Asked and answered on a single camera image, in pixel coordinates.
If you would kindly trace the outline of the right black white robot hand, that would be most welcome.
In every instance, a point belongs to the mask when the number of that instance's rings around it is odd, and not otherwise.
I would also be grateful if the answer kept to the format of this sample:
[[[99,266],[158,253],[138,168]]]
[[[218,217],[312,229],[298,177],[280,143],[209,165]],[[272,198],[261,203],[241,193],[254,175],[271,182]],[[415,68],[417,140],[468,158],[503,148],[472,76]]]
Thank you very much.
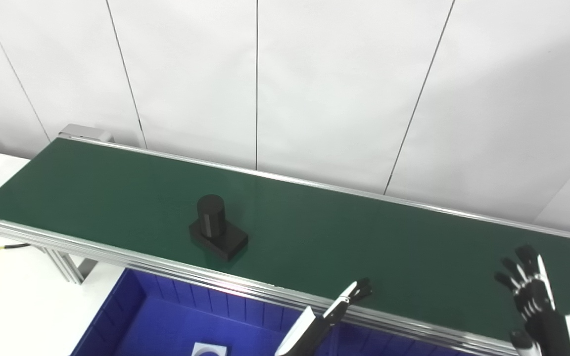
[[[514,349],[519,356],[570,356],[570,313],[557,309],[544,259],[531,245],[514,252],[519,261],[502,258],[508,273],[494,274],[524,320],[524,329],[509,333]]]

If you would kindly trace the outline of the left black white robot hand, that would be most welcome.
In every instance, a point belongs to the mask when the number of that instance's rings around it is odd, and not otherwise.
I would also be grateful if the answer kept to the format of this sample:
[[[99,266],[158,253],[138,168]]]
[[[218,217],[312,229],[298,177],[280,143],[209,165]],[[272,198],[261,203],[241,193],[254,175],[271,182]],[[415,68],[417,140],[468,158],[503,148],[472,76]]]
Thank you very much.
[[[312,356],[330,330],[342,320],[352,304],[373,293],[371,280],[366,277],[350,284],[326,309],[317,315],[307,306],[297,318],[276,349],[276,356]]]

